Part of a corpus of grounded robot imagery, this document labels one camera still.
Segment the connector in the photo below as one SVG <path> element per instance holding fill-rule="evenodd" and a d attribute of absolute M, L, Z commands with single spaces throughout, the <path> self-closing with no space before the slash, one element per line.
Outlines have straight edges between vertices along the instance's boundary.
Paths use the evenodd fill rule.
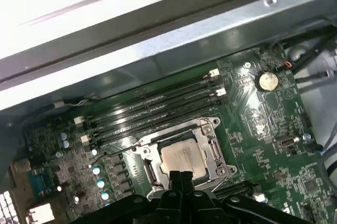
<path fill-rule="evenodd" d="M 223 88 L 221 88 L 221 89 L 218 89 L 218 90 L 216 90 L 215 91 L 216 92 L 216 95 L 218 96 L 218 97 L 220 97 L 220 96 L 223 96 L 223 95 L 226 95 L 227 94 L 227 92 L 226 92 L 226 89 L 223 87 Z"/>
<path fill-rule="evenodd" d="M 284 136 L 278 139 L 283 148 L 291 147 L 300 141 L 299 137 Z"/>
<path fill-rule="evenodd" d="M 88 135 L 81 136 L 80 140 L 83 146 L 90 144 L 90 137 Z"/>
<path fill-rule="evenodd" d="M 82 124 L 83 122 L 85 122 L 84 116 L 78 116 L 74 118 L 75 125 Z"/>
<path fill-rule="evenodd" d="M 217 76 L 217 75 L 220 75 L 220 72 L 219 72 L 219 69 L 218 69 L 218 68 L 209 71 L 209 76 L 210 76 L 211 78 L 213 78 L 213 77 L 215 77 L 215 76 Z"/>

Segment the metal panel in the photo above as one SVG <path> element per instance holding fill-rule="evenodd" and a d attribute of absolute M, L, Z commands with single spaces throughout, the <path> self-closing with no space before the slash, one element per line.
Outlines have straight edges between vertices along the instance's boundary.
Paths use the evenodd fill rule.
<path fill-rule="evenodd" d="M 15 108 L 19 115 L 64 98 L 92 92 L 112 95 L 287 34 L 303 20 L 336 12 L 332 2 L 336 0 L 277 0 L 266 6 L 260 0 L 3 90 L 0 109 L 30 100 Z M 120 81 L 120 73 L 130 81 Z"/>
<path fill-rule="evenodd" d="M 74 11 L 6 32 L 0 41 L 2 56 L 49 41 L 53 36 L 73 32 L 76 30 L 74 25 L 81 26 L 82 19 L 97 23 L 104 21 L 105 18 L 115 17 L 1 59 L 0 83 L 2 85 L 0 89 L 105 55 L 253 1 L 255 0 L 109 0 L 109 2 L 98 0 L 91 4 L 89 1 L 87 5 L 76 8 Z M 104 3 L 102 5 L 104 9 L 96 6 L 98 3 Z M 27 11 L 22 9 L 19 13 L 28 14 L 28 9 L 31 8 L 38 10 L 38 7 L 30 5 L 26 6 Z"/>

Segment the cable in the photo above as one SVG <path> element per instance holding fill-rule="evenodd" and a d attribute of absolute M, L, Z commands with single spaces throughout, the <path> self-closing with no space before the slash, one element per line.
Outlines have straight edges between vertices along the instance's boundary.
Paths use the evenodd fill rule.
<path fill-rule="evenodd" d="M 82 106 L 84 103 L 88 102 L 88 99 L 82 99 L 81 101 L 79 101 L 77 104 L 69 104 L 69 103 L 65 103 L 65 106 L 71 106 L 71 107 L 80 107 Z"/>
<path fill-rule="evenodd" d="M 296 65 L 291 68 L 293 74 L 298 73 L 305 68 L 309 63 L 316 59 L 324 50 L 330 47 L 336 47 L 335 41 L 337 40 L 337 29 L 329 32 L 323 39 L 321 39 L 314 47 L 309 49 L 303 56 L 296 61 Z"/>
<path fill-rule="evenodd" d="M 326 169 L 326 172 L 328 173 L 329 176 L 331 176 L 331 174 L 336 170 L 336 168 L 337 168 L 337 160 Z"/>
<path fill-rule="evenodd" d="M 337 194 L 337 186 L 332 182 L 330 179 L 328 172 L 325 168 L 324 162 L 326 162 L 330 157 L 332 157 L 337 152 L 337 143 L 334 144 L 330 149 L 328 149 L 322 157 L 317 161 L 317 166 L 320 170 L 320 173 L 322 175 L 322 179 L 328 184 L 328 186 L 331 187 L 334 194 Z"/>
<path fill-rule="evenodd" d="M 313 81 L 313 80 L 319 80 L 319 79 L 322 79 L 322 78 L 326 78 L 328 76 L 329 76 L 329 74 L 327 72 L 320 72 L 320 73 L 316 73 L 316 74 L 310 75 L 308 77 L 296 78 L 295 82 L 297 84 L 299 84 L 299 83 L 305 83 L 305 82 L 309 82 L 309 81 Z"/>
<path fill-rule="evenodd" d="M 330 146 L 330 144 L 332 143 L 333 139 L 335 138 L 337 134 L 337 121 L 335 123 L 335 126 L 332 128 L 332 131 L 331 131 L 331 134 L 330 134 L 330 137 L 328 138 L 328 140 L 326 141 L 325 145 L 324 145 L 324 150 L 327 150 L 328 147 Z"/>

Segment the wire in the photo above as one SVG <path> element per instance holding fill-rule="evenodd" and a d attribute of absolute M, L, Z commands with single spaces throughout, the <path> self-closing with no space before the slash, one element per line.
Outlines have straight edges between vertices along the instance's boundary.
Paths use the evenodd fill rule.
<path fill-rule="evenodd" d="M 122 150 L 119 150 L 119 151 L 117 151 L 117 152 L 111 153 L 111 154 L 105 153 L 104 155 L 98 157 L 94 162 L 92 162 L 91 165 L 92 165 L 92 166 L 96 165 L 96 164 L 97 164 L 101 159 L 103 159 L 103 158 L 106 158 L 106 157 L 114 157 L 114 156 L 117 156 L 117 155 L 119 155 L 119 154 L 122 154 L 122 153 L 124 153 L 124 152 L 126 152 L 126 151 L 128 151 L 128 150 L 130 150 L 130 149 L 134 149 L 134 148 L 139 147 L 139 146 L 140 146 L 140 144 L 135 144 L 135 145 L 132 145 L 132 146 L 127 147 L 127 148 L 125 148 L 125 149 L 122 149 Z"/>
<path fill-rule="evenodd" d="M 321 39 L 314 47 L 309 49 L 303 56 L 296 61 L 296 65 L 291 68 L 293 74 L 298 73 L 305 68 L 309 63 L 315 60 L 324 50 L 329 49 L 332 45 L 335 46 L 337 40 L 337 29 L 329 32 L 323 39 Z"/>
<path fill-rule="evenodd" d="M 323 147 L 324 150 L 327 150 L 327 149 L 328 149 L 328 147 L 329 147 L 330 144 L 332 143 L 333 139 L 335 138 L 336 134 L 337 134 L 337 121 L 336 121 L 336 123 L 335 123 L 335 126 L 333 126 L 333 128 L 332 128 L 330 137 L 328 138 L 328 140 L 326 141 L 326 143 L 325 143 L 325 145 L 324 145 L 324 147 Z"/>
<path fill-rule="evenodd" d="M 325 168 L 324 162 L 326 162 L 330 157 L 332 157 L 337 152 L 337 144 L 334 144 L 330 149 L 328 149 L 322 157 L 317 161 L 317 166 L 322 175 L 322 179 L 331 187 L 334 194 L 337 194 L 337 186 L 330 179 L 328 172 Z"/>
<path fill-rule="evenodd" d="M 219 182 L 219 184 L 217 184 L 216 187 L 214 187 L 214 188 L 212 189 L 211 192 L 214 192 L 217 188 L 219 188 L 220 185 L 222 185 L 222 184 L 226 181 L 226 179 L 227 179 L 227 177 L 224 177 L 224 178 Z"/>
<path fill-rule="evenodd" d="M 70 104 L 70 103 L 65 103 L 65 106 L 71 106 L 71 107 L 80 107 L 82 106 L 84 103 L 88 102 L 88 99 L 82 99 L 80 102 L 78 102 L 77 104 Z"/>
<path fill-rule="evenodd" d="M 299 83 L 310 82 L 310 81 L 313 81 L 313 80 L 320 80 L 322 78 L 327 78 L 328 76 L 329 76 L 329 74 L 327 72 L 320 72 L 320 73 L 310 75 L 308 77 L 296 78 L 295 81 L 296 81 L 297 84 L 299 84 Z"/>
<path fill-rule="evenodd" d="M 326 172 L 328 173 L 329 176 L 331 176 L 331 174 L 336 170 L 336 168 L 337 168 L 337 160 L 326 169 Z"/>
<path fill-rule="evenodd" d="M 293 67 L 293 65 L 292 65 L 289 61 L 285 61 L 285 62 L 284 62 L 284 65 L 285 65 L 286 67 L 288 67 L 288 68 Z"/>

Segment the screw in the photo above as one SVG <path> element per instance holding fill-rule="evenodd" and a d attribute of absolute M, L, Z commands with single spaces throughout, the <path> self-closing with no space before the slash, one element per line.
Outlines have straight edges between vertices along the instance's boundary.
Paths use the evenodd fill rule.
<path fill-rule="evenodd" d="M 238 203 L 240 201 L 240 199 L 238 197 L 232 197 L 232 198 L 230 198 L 230 200 L 234 203 Z"/>
<path fill-rule="evenodd" d="M 201 191 L 195 191 L 194 195 L 197 197 L 201 197 L 202 196 L 202 192 Z"/>
<path fill-rule="evenodd" d="M 249 68 L 252 67 L 252 64 L 249 63 L 249 62 L 246 62 L 246 63 L 244 63 L 243 67 L 246 68 L 246 69 L 249 69 Z"/>
<path fill-rule="evenodd" d="M 224 175 L 224 174 L 226 173 L 226 170 L 225 170 L 225 168 L 220 167 L 220 168 L 217 169 L 217 173 L 218 173 L 219 175 Z"/>
<path fill-rule="evenodd" d="M 210 127 L 204 127 L 204 131 L 206 134 L 209 134 L 211 132 L 211 128 Z"/>
<path fill-rule="evenodd" d="M 272 7 L 277 3 L 277 0 L 264 0 L 264 5 L 266 7 Z"/>

